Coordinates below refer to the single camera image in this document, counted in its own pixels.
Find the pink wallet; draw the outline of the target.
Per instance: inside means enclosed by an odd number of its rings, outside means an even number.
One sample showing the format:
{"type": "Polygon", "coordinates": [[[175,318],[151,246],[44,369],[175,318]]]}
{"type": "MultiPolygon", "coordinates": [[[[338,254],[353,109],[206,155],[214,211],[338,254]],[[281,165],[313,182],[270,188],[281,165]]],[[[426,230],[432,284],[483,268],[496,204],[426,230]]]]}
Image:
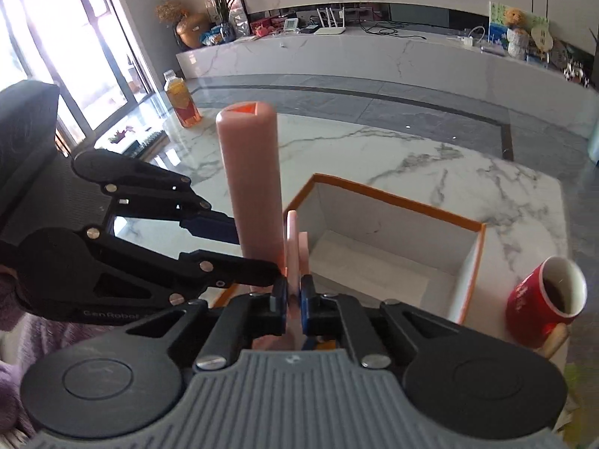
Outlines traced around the pink wallet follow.
{"type": "Polygon", "coordinates": [[[298,212],[291,210],[286,215],[286,277],[287,293],[287,333],[291,336],[294,350],[300,351],[305,343],[301,329],[301,278],[310,272],[308,259],[308,233],[301,232],[298,212]]]}

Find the pink cylinder case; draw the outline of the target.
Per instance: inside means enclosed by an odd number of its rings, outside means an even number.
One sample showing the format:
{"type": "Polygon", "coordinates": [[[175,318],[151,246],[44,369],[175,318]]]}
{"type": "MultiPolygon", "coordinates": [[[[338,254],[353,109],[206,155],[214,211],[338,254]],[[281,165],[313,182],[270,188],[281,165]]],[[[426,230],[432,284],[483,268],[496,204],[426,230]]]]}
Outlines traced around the pink cylinder case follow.
{"type": "Polygon", "coordinates": [[[277,112],[245,101],[220,110],[216,130],[241,253],[285,266],[277,112]]]}

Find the white router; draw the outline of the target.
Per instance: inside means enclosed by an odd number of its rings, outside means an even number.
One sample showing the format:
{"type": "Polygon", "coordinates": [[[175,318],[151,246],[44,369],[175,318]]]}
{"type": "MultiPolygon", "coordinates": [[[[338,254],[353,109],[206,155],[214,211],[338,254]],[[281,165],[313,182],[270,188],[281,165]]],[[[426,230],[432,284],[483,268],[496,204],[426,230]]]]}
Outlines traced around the white router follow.
{"type": "Polygon", "coordinates": [[[343,34],[346,30],[345,9],[322,7],[317,9],[319,27],[315,34],[343,34]]]}

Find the black keyboard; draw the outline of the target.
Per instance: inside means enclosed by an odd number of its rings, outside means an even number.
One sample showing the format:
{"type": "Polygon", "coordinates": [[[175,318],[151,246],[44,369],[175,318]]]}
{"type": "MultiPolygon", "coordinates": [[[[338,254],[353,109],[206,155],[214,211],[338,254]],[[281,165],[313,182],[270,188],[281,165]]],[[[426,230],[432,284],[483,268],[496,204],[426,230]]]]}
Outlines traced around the black keyboard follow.
{"type": "Polygon", "coordinates": [[[142,160],[150,161],[170,143],[170,137],[165,131],[153,132],[143,141],[135,140],[124,152],[123,155],[142,160]]]}

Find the orange cardboard box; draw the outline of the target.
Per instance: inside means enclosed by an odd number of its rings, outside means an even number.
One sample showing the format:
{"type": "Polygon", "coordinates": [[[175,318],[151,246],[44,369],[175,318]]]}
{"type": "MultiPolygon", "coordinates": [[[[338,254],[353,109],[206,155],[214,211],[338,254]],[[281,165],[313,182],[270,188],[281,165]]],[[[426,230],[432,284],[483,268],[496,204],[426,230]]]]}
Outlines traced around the orange cardboard box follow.
{"type": "Polygon", "coordinates": [[[295,210],[318,291],[352,294],[372,307],[395,299],[464,321],[484,224],[322,173],[282,207],[285,250],[286,215],[295,210]]]}

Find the white tv cabinet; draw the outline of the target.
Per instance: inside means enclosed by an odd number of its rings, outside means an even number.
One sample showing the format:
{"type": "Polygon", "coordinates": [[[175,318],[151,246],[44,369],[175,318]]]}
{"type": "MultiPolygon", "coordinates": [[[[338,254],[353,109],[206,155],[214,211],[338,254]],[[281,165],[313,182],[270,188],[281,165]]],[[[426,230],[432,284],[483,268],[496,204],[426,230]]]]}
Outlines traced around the white tv cabinet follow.
{"type": "Polygon", "coordinates": [[[188,78],[301,74],[379,80],[485,101],[584,138],[598,123],[598,93],[562,74],[467,48],[439,34],[280,34],[180,53],[188,78]]]}

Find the red mug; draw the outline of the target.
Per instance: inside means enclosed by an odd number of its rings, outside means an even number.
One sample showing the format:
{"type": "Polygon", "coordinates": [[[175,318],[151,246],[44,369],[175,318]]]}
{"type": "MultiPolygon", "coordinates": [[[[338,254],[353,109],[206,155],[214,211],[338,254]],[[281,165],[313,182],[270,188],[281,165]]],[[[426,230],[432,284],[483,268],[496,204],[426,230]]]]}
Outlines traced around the red mug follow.
{"type": "Polygon", "coordinates": [[[520,345],[551,358],[568,340],[569,326],[586,306],[586,278],[576,263],[548,257],[511,292],[506,328],[520,345]]]}

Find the grey soundbar speaker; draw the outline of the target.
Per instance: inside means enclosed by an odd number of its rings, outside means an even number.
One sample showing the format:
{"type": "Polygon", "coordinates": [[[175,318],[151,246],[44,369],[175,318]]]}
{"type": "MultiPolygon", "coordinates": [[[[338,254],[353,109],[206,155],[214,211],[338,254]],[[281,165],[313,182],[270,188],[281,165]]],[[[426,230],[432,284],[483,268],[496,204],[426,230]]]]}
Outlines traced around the grey soundbar speaker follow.
{"type": "Polygon", "coordinates": [[[394,22],[449,27],[450,13],[446,8],[425,5],[390,3],[390,17],[394,22]]]}

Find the purple fluffy blanket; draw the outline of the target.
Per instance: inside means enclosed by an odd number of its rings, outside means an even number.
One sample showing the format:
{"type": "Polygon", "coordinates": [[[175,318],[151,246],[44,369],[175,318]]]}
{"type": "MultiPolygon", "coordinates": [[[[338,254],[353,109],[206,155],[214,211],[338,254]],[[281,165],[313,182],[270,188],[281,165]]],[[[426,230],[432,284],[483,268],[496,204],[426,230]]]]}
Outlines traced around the purple fluffy blanket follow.
{"type": "Polygon", "coordinates": [[[1,362],[1,433],[20,430],[28,437],[33,437],[36,430],[20,400],[22,376],[41,358],[101,336],[112,327],[54,321],[29,314],[16,301],[15,289],[18,286],[16,272],[1,266],[1,330],[10,332],[24,321],[16,362],[1,362]]]}

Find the potted plant left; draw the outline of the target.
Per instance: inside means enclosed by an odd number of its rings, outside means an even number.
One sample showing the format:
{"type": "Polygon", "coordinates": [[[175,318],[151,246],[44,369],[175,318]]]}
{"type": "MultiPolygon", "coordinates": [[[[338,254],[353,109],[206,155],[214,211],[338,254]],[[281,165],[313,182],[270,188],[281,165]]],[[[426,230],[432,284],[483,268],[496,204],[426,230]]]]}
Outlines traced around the potted plant left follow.
{"type": "Polygon", "coordinates": [[[220,19],[220,34],[225,43],[235,40],[234,28],[229,21],[231,15],[231,4],[234,0],[213,0],[214,8],[220,19]]]}

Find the orange drink bottle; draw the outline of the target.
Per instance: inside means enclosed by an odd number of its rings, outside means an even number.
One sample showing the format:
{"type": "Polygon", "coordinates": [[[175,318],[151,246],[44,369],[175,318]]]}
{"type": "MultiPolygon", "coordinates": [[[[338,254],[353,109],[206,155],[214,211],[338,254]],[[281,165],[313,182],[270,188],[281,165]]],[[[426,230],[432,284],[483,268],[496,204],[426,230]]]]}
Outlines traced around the orange drink bottle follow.
{"type": "Polygon", "coordinates": [[[164,80],[164,92],[181,125],[184,128],[192,128],[198,125],[202,120],[202,116],[192,99],[192,94],[185,80],[178,77],[174,70],[165,71],[164,80]]]}

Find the teddy bear ornament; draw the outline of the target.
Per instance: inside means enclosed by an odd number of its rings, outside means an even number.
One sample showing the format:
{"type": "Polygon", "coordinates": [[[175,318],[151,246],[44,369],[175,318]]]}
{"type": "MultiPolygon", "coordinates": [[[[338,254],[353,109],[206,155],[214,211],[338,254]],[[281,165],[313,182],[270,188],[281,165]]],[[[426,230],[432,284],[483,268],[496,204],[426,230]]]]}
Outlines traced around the teddy bear ornament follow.
{"type": "Polygon", "coordinates": [[[525,14],[518,8],[508,7],[504,11],[507,27],[508,54],[518,60],[525,60],[529,47],[529,34],[525,28],[525,14]]]}

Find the copper vase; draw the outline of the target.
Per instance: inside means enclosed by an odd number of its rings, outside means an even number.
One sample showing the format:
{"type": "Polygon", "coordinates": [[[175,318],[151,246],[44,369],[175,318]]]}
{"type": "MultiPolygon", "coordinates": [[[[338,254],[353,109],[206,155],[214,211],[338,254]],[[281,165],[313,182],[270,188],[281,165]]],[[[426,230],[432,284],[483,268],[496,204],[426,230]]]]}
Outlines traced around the copper vase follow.
{"type": "Polygon", "coordinates": [[[186,14],[176,26],[176,32],[183,44],[190,49],[202,46],[201,36],[210,30],[211,20],[207,13],[186,14]]]}

